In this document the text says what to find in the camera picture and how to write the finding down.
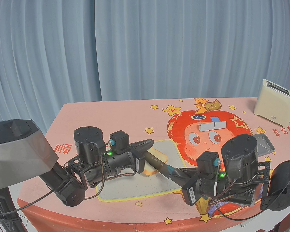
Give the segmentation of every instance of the toaster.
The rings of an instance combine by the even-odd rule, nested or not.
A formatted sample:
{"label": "toaster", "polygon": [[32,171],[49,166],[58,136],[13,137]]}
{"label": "toaster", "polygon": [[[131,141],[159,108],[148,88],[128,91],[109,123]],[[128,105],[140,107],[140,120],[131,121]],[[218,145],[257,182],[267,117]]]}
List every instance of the toaster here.
{"label": "toaster", "polygon": [[287,128],[290,123],[290,90],[263,79],[254,114]]}

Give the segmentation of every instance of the metal tray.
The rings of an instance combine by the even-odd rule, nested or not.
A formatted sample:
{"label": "metal tray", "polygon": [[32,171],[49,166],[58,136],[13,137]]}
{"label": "metal tray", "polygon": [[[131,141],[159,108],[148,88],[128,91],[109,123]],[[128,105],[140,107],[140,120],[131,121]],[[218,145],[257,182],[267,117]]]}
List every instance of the metal tray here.
{"label": "metal tray", "polygon": [[275,150],[273,144],[264,133],[255,134],[253,136],[257,140],[259,157],[270,154]]}

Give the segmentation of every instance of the knife blade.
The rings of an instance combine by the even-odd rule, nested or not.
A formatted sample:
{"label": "knife blade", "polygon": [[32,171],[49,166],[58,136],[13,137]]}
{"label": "knife blade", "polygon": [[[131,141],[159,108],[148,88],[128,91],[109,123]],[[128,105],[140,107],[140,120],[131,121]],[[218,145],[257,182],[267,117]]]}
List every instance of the knife blade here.
{"label": "knife blade", "polygon": [[161,161],[159,158],[155,157],[153,154],[149,153],[148,151],[144,152],[143,155],[145,156],[145,160],[151,166],[157,169],[166,178],[170,179],[170,172],[168,170],[168,165],[166,165],[163,161]]}

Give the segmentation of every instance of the curtain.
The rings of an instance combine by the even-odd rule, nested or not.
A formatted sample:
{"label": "curtain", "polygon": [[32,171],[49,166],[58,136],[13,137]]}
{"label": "curtain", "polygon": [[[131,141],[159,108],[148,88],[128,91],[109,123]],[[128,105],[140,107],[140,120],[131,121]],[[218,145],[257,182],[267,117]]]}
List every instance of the curtain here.
{"label": "curtain", "polygon": [[95,0],[103,100],[290,90],[290,0]]}
{"label": "curtain", "polygon": [[290,89],[290,0],[0,0],[0,120]]}
{"label": "curtain", "polygon": [[0,0],[0,120],[43,133],[65,103],[101,101],[94,0]]}

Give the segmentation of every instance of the toaster slot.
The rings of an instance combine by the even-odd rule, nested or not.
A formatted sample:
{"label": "toaster slot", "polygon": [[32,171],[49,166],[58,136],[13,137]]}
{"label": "toaster slot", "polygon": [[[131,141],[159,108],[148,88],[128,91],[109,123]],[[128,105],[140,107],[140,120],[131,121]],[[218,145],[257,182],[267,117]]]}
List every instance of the toaster slot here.
{"label": "toaster slot", "polygon": [[278,86],[278,85],[276,85],[274,83],[271,83],[269,81],[267,81],[267,86],[269,88],[273,89],[276,92],[279,92],[279,93],[281,93],[281,94],[283,94],[285,96],[290,97],[289,91],[287,89],[283,88],[283,87],[280,87],[280,86]]}

